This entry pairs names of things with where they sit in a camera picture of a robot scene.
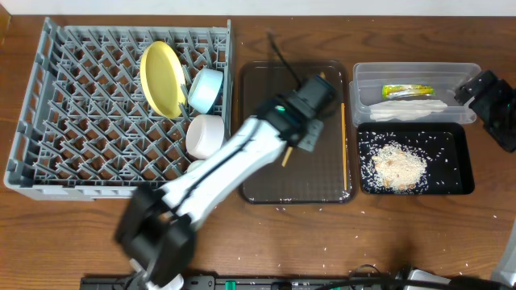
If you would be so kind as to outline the wooden chopstick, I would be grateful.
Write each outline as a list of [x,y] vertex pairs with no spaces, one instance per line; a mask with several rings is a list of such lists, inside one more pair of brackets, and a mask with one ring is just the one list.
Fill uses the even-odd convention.
[[347,191],[347,141],[346,141],[346,120],[345,104],[341,103],[341,131],[342,131],[342,160],[343,160],[343,188]]
[[[323,79],[326,78],[326,74],[324,72],[320,72],[319,73],[319,76]],[[292,147],[287,147],[286,151],[285,151],[285,155],[283,157],[283,160],[281,161],[281,166],[284,168],[286,166],[286,164],[288,163],[288,160],[289,160],[289,157],[291,156],[293,152],[293,148]]]

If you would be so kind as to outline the white pink shallow bowl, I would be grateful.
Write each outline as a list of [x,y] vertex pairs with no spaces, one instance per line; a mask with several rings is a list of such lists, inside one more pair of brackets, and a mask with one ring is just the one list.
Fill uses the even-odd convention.
[[197,159],[207,159],[224,142],[224,122],[220,116],[200,114],[189,124],[186,134],[186,150]]

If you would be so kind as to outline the light blue bowl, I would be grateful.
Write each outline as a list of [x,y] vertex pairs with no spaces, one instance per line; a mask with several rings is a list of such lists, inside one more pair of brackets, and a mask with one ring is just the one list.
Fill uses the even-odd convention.
[[210,68],[201,69],[190,87],[189,105],[201,114],[208,113],[222,84],[223,72]]

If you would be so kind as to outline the yellow round plate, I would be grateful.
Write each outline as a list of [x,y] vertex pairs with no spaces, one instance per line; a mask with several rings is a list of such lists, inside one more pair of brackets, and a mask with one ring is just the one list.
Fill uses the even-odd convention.
[[148,104],[159,115],[177,118],[185,104],[185,75],[174,50],[165,42],[148,46],[140,61],[140,80]]

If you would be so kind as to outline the small white cup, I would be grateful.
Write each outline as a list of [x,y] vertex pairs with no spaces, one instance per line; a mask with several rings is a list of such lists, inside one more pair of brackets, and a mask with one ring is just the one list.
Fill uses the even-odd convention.
[[201,160],[201,159],[195,160],[194,162],[192,162],[192,163],[187,167],[186,172],[192,172],[192,171],[194,171],[195,169],[197,169],[198,167],[200,167],[203,163],[204,163],[204,160]]

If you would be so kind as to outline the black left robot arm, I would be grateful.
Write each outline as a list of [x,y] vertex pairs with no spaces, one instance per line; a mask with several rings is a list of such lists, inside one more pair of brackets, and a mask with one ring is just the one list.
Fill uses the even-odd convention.
[[138,186],[114,233],[135,267],[125,289],[180,289],[196,233],[249,176],[298,147],[313,151],[335,88],[321,76],[263,102],[218,151],[193,171],[153,188]]

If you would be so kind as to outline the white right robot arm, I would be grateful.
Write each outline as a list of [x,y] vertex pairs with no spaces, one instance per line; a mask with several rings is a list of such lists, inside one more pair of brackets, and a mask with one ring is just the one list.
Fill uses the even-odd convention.
[[[481,119],[483,128],[504,151],[515,152],[515,88],[507,81],[490,70],[482,71],[456,90],[455,100]],[[491,280],[515,288],[515,230],[511,230]]]

